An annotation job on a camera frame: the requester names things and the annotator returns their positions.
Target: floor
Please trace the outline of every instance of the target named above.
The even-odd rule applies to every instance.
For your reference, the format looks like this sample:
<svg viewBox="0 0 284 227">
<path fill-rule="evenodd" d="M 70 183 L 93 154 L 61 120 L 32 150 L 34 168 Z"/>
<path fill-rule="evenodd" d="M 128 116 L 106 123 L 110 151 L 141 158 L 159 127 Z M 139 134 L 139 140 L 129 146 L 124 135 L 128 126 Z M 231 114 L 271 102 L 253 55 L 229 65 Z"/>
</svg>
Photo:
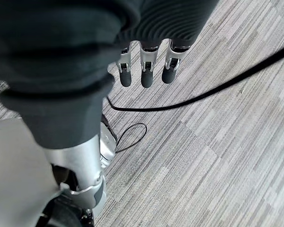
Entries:
<svg viewBox="0 0 284 227">
<path fill-rule="evenodd" d="M 171 85 L 160 78 L 166 44 L 149 89 L 140 84 L 137 43 L 130 87 L 108 67 L 116 76 L 115 105 L 177 103 L 274 53 L 284 46 L 284 0 L 220 0 Z M 284 60 L 189 107 L 123 113 L 105 101 L 104 113 L 117 135 L 137 122 L 149 131 L 106 170 L 98 227 L 284 227 Z M 0 105 L 0 119 L 15 116 Z M 120 148 L 141 133 L 132 130 Z"/>
</svg>

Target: silver metal limb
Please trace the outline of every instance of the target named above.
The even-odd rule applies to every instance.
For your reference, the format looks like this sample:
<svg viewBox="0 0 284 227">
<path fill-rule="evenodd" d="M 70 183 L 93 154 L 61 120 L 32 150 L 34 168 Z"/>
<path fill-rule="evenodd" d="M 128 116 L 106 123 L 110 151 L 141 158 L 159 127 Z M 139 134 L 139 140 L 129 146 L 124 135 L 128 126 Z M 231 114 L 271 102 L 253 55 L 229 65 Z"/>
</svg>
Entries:
<svg viewBox="0 0 284 227">
<path fill-rule="evenodd" d="M 146 47 L 140 43 L 140 59 L 141 59 L 141 68 L 145 72 L 149 69 L 150 72 L 153 72 L 157 55 L 158 55 L 159 45 L 154 47 Z"/>
<path fill-rule="evenodd" d="M 123 70 L 130 72 L 131 71 L 131 51 L 132 51 L 132 43 L 129 44 L 128 48 L 124 48 L 121 50 L 121 57 L 116 62 L 118 70 L 120 73 L 123 73 Z"/>
<path fill-rule="evenodd" d="M 106 180 L 100 163 L 99 136 L 72 148 L 43 150 L 49 163 L 75 173 L 77 190 L 72 191 L 64 183 L 61 183 L 61 187 L 76 204 L 85 209 L 93 209 L 96 217 L 106 201 Z"/>
<path fill-rule="evenodd" d="M 115 148 L 117 141 L 115 140 L 109 129 L 101 122 L 100 125 L 100 162 L 103 169 L 107 168 L 112 159 L 115 157 Z"/>
<path fill-rule="evenodd" d="M 183 52 L 176 52 L 172 50 L 172 40 L 169 40 L 169 45 L 167 47 L 166 58 L 165 58 L 165 68 L 169 70 L 172 67 L 174 70 L 177 70 L 181 60 L 183 60 L 189 48 L 190 46 L 183 47 L 184 50 Z M 177 61 L 175 65 L 171 65 L 172 60 Z"/>
</svg>

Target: silver metal part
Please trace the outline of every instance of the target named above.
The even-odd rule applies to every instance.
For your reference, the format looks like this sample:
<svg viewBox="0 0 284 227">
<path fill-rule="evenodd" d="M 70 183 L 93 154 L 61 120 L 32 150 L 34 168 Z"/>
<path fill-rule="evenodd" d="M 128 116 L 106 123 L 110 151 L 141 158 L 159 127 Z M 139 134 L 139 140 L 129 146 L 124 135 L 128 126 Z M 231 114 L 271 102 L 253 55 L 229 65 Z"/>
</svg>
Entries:
<svg viewBox="0 0 284 227">
<path fill-rule="evenodd" d="M 185 52 L 174 52 L 171 49 L 171 45 L 172 45 L 172 40 L 169 40 L 169 46 L 167 47 L 166 58 L 165 58 L 165 68 L 167 70 L 169 70 L 170 69 L 171 60 L 172 59 L 176 59 L 177 60 L 177 64 L 174 67 L 174 70 L 177 70 L 179 65 L 180 65 L 180 62 L 185 57 L 185 55 L 187 53 L 187 50 L 189 49 L 189 46 L 187 47 L 187 50 Z"/>
<path fill-rule="evenodd" d="M 0 227 L 33 227 L 62 191 L 22 119 L 0 121 Z"/>
<path fill-rule="evenodd" d="M 155 51 L 151 52 L 145 51 L 145 47 L 143 47 L 142 44 L 140 43 L 140 59 L 141 59 L 141 68 L 143 72 L 146 71 L 147 62 L 151 64 L 149 68 L 150 72 L 153 72 L 153 69 L 155 68 L 159 46 L 155 47 L 154 49 Z"/>
<path fill-rule="evenodd" d="M 77 177 L 79 190 L 101 184 L 100 143 L 96 135 L 90 140 L 72 148 L 46 149 L 49 163 L 72 170 Z"/>
<path fill-rule="evenodd" d="M 118 70 L 120 73 L 123 72 L 123 67 L 121 64 L 126 64 L 126 71 L 130 72 L 131 70 L 131 51 L 132 51 L 132 43 L 129 44 L 129 49 L 126 53 L 122 53 L 120 59 L 116 62 Z"/>
<path fill-rule="evenodd" d="M 100 162 L 103 169 L 107 168 L 115 157 L 116 140 L 109 129 L 101 122 Z"/>
<path fill-rule="evenodd" d="M 100 163 L 99 136 L 96 135 L 72 148 L 43 150 L 49 163 L 72 170 L 77 177 L 78 190 L 71 191 L 62 184 L 64 193 L 71 196 L 78 205 L 99 213 L 106 200 L 106 181 Z"/>
</svg>

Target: black fingertip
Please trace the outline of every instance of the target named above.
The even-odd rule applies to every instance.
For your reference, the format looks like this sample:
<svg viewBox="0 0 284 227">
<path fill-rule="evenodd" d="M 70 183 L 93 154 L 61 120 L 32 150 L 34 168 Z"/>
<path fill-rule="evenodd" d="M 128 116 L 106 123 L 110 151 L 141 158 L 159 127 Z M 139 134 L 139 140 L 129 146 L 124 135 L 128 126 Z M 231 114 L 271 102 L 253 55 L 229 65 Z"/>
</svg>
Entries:
<svg viewBox="0 0 284 227">
<path fill-rule="evenodd" d="M 141 84 L 144 88 L 149 88 L 152 85 L 152 72 L 147 69 L 141 73 Z"/>
<path fill-rule="evenodd" d="M 120 82 L 123 85 L 123 87 L 129 87 L 132 84 L 132 76 L 131 72 L 127 72 L 126 70 L 123 70 L 123 72 L 120 72 Z"/>
<path fill-rule="evenodd" d="M 166 69 L 164 67 L 162 72 L 162 81 L 166 84 L 170 84 L 172 81 L 174 81 L 176 75 L 176 71 L 174 69 Z"/>
</svg>

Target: black wire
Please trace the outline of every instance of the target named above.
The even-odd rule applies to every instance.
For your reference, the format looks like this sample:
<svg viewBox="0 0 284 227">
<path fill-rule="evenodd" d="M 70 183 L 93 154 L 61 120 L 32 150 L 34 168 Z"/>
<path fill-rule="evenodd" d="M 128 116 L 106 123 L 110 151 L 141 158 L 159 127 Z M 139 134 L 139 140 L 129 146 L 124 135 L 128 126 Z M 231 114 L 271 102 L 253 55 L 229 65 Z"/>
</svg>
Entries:
<svg viewBox="0 0 284 227">
<path fill-rule="evenodd" d="M 145 132 L 144 132 L 144 134 L 141 136 L 140 139 L 138 139 L 137 142 L 133 143 L 132 145 L 130 145 L 130 146 L 128 146 L 128 147 L 126 147 L 126 148 L 124 148 L 124 149 L 122 149 L 122 150 L 117 150 L 116 153 L 123 152 L 123 151 L 125 151 L 125 150 L 127 150 L 127 149 L 129 149 L 129 148 L 131 148 L 131 147 L 133 147 L 133 146 L 135 146 L 135 145 L 137 145 L 138 143 L 141 142 L 141 140 L 144 138 L 144 136 L 145 136 L 146 133 L 147 133 L 147 126 L 146 126 L 146 124 L 144 124 L 144 123 L 136 123 L 136 124 L 133 124 L 133 125 L 129 126 L 127 129 L 125 129 L 125 131 L 122 133 L 122 135 L 121 135 L 120 138 L 118 139 L 118 142 L 117 142 L 116 147 L 118 147 L 118 145 L 119 145 L 119 143 L 120 143 L 122 137 L 125 135 L 125 133 L 126 133 L 128 130 L 130 130 L 132 127 L 137 126 L 137 125 L 143 125 L 143 126 L 145 127 Z"/>
<path fill-rule="evenodd" d="M 169 105 L 169 106 L 163 106 L 163 107 L 153 107 L 153 108 L 122 108 L 122 107 L 117 107 L 112 104 L 110 99 L 107 97 L 109 105 L 117 111 L 125 111 L 125 112 L 156 112 L 156 111 L 166 111 L 166 110 L 171 110 L 171 109 L 177 109 L 192 103 L 195 103 L 197 101 L 200 101 L 201 99 L 207 98 L 209 96 L 212 96 L 222 90 L 225 90 L 251 76 L 254 76 L 256 73 L 260 72 L 261 70 L 271 66 L 272 64 L 278 62 L 279 60 L 284 58 L 284 48 L 279 50 L 278 52 L 274 53 L 270 57 L 266 58 L 265 60 L 261 61 L 257 65 L 251 67 L 249 70 L 246 70 L 245 72 L 239 74 L 238 76 L 230 79 L 229 81 L 197 96 L 191 99 L 188 99 L 184 102 L 177 103 L 174 105 Z"/>
</svg>

